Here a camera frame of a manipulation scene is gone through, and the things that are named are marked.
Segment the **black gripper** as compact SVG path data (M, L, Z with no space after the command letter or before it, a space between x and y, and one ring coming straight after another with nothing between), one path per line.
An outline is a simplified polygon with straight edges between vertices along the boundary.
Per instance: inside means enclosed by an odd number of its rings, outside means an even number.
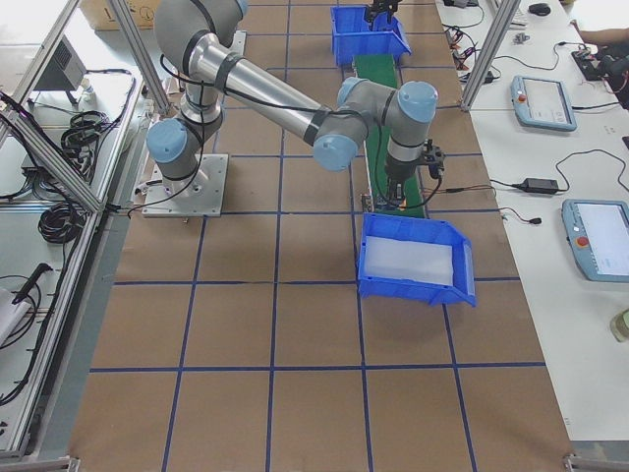
M372 24L375 14L387 13L387 21L392 23L394 13L398 10L399 0L373 0L365 10L364 20Z
M397 208L401 202L406 200L405 185L415 173L416 166L411 164L386 164L385 173L387 177L386 184L386 201L389 208L395 208L395 200Z

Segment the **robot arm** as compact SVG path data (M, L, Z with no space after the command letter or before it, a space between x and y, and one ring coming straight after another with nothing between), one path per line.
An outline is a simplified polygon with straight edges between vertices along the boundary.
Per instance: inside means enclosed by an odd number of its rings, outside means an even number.
M221 126L220 95L232 96L310 145L324 168L347 168L371 130L388 128L384 171L377 192L390 206L406 207L405 183L417 167L440 181L439 147L429 139L438 94L425 82L391 88L349 78L338 92L336 109L316 102L231 50L236 27L247 13L245 1L162 1L153 30L163 60L186 84L180 110L157 124L147 145L163 178L193 182L199 151Z

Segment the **person forearm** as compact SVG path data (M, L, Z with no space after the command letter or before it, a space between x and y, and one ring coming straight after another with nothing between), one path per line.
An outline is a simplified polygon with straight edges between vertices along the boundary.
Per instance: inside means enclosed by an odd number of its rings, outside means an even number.
M571 20L570 24L575 28L585 43L596 46L610 46L628 41L629 29L601 29L584 30L581 29L576 20Z

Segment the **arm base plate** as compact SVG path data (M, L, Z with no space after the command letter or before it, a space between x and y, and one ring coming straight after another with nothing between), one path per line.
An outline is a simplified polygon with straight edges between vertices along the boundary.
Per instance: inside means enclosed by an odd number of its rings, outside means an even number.
M151 178L158 183L149 186L141 208L146 217L197 217L221 215L229 155L204 153L195 178L173 182L162 177L157 164Z

